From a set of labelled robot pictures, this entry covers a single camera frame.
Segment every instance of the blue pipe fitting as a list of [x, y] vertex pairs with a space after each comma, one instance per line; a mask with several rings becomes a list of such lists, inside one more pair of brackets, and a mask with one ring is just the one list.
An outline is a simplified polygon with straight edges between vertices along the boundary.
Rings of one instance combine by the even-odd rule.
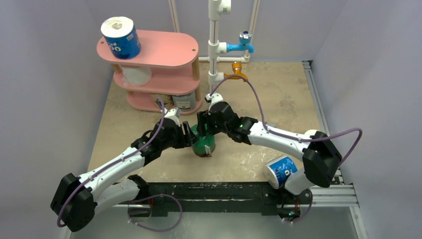
[[252, 33], [248, 31], [241, 31], [239, 36], [240, 43], [236, 45], [227, 44], [227, 52], [248, 50], [249, 53], [253, 53], [255, 49], [253, 48], [252, 44], [250, 44], [251, 38]]

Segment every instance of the white wall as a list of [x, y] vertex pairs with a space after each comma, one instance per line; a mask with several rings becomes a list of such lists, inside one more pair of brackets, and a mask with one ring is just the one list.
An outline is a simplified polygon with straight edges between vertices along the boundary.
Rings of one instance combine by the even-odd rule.
[[[97, 24], [124, 15], [138, 29], [173, 31], [168, 0], [86, 0]], [[208, 0], [176, 0], [180, 31], [199, 43], [200, 56], [208, 56]], [[260, 1], [253, 36], [253, 61], [303, 61], [313, 59], [346, 0]], [[231, 14], [222, 15], [220, 42], [238, 44], [241, 30], [249, 29], [253, 0], [232, 0]], [[230, 52], [224, 56], [241, 56]]]
[[57, 238], [50, 202], [86, 171], [110, 83], [83, 0], [8, 0], [0, 7], [0, 232]]
[[369, 238], [422, 234], [421, 12], [420, 0], [348, 0], [312, 64], [330, 130], [364, 130], [342, 169]]

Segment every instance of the can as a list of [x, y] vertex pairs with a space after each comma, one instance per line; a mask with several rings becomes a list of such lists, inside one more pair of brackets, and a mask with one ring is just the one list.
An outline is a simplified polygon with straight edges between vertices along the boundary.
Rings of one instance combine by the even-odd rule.
[[195, 96], [195, 91], [184, 96], [172, 96], [172, 97], [173, 97], [174, 105], [183, 112], [191, 111], [192, 109], [196, 107], [197, 100]]
[[173, 99], [170, 95], [162, 95], [162, 94], [151, 94], [151, 97], [154, 101], [157, 101], [158, 98], [161, 98], [161, 100], [164, 103], [164, 108], [171, 109], [173, 107]]
[[293, 160], [288, 156], [279, 156], [268, 161], [263, 168], [264, 175], [268, 179], [270, 185], [279, 189], [287, 180], [287, 178], [298, 171]]
[[101, 25], [101, 33], [116, 58], [130, 59], [141, 51], [141, 43], [132, 19], [125, 16], [111, 17]]

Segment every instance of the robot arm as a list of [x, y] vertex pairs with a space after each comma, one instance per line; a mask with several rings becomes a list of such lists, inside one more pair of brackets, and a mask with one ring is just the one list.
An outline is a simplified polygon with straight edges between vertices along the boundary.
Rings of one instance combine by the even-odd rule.
[[[220, 94], [208, 94], [206, 100], [211, 103], [209, 109], [197, 114], [200, 136], [223, 132], [235, 142], [269, 147], [299, 159], [304, 164], [303, 169], [290, 175], [284, 183], [284, 188], [294, 195], [313, 185], [325, 188], [330, 186], [342, 159], [331, 140], [302, 142], [278, 136], [267, 131], [263, 122], [257, 119], [239, 117]], [[299, 134], [269, 126], [268, 129], [300, 139], [327, 137], [317, 130]]]
[[156, 137], [149, 145], [138, 151], [150, 138], [149, 132], [153, 135], [160, 127], [156, 123], [153, 130], [149, 130], [144, 135], [135, 140], [123, 153], [109, 161], [108, 163], [90, 172], [75, 177], [72, 173], [66, 175], [60, 181], [50, 208], [60, 214], [65, 201], [77, 187], [83, 182], [85, 185], [71, 198], [64, 208], [61, 220], [73, 232], [85, 227], [96, 213], [113, 206], [115, 204], [133, 200], [147, 190], [142, 190], [147, 184], [139, 176], [130, 176], [121, 183], [116, 181], [125, 177], [130, 172], [140, 169], [161, 155], [167, 148], [183, 148], [192, 146], [198, 140], [191, 132], [189, 124], [179, 123], [179, 109], [165, 110], [165, 117]]

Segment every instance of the shelf tier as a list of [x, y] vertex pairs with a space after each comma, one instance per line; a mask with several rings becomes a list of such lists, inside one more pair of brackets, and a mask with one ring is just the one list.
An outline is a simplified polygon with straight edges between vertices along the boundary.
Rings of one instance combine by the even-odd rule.
[[[128, 94], [126, 99], [129, 105], [132, 106], [134, 109], [141, 111], [160, 112], [160, 109], [158, 108], [157, 104], [155, 104], [154, 100], [152, 99], [149, 93], [133, 92], [131, 94]], [[189, 115], [196, 112], [201, 107], [201, 104], [202, 97], [200, 97], [200, 100], [197, 101], [197, 105], [194, 109], [188, 112], [182, 111], [182, 115]]]
[[198, 42], [179, 32], [137, 30], [141, 52], [132, 59], [118, 59], [111, 52], [104, 37], [97, 44], [97, 53], [104, 60], [119, 65], [159, 68], [181, 68], [190, 65], [198, 56]]
[[123, 89], [136, 92], [183, 96], [193, 92], [200, 81], [195, 81], [192, 66], [179, 69], [151, 68], [151, 80], [142, 86], [124, 85], [122, 73], [114, 73], [114, 82]]

